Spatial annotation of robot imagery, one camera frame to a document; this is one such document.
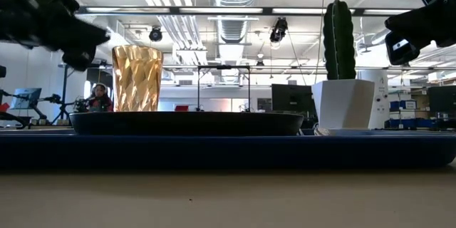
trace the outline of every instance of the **cactus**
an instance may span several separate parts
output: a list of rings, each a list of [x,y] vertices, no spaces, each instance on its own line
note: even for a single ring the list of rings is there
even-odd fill
[[[353,23],[347,3],[335,0],[329,4],[323,22],[328,80],[355,79]]]

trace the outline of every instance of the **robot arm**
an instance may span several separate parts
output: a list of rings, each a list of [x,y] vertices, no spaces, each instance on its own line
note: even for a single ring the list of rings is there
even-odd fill
[[[391,32],[385,37],[390,63],[403,65],[435,41],[439,47],[456,43],[456,0],[422,0],[424,7],[392,16],[385,21]]]
[[[65,63],[84,71],[109,36],[77,19],[78,9],[76,0],[0,0],[0,41],[62,50]]]

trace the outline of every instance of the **white planter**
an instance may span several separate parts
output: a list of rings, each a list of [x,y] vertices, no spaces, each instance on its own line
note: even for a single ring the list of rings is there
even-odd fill
[[[312,86],[318,126],[367,129],[375,83],[358,79],[322,81]]]

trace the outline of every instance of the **computer monitor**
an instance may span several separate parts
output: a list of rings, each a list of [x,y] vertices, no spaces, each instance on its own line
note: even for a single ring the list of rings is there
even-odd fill
[[[312,88],[307,85],[272,85],[272,110],[315,115]]]
[[[443,113],[456,111],[456,85],[430,87],[427,91],[430,111]]]
[[[11,110],[31,110],[30,103],[40,98],[41,88],[21,88],[14,91],[14,95],[27,97],[28,100],[23,98],[14,97],[11,102]]]

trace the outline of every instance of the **beige table surface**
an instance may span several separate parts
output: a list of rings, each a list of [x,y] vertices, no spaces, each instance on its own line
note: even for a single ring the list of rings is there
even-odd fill
[[[456,227],[433,171],[0,175],[1,228]]]

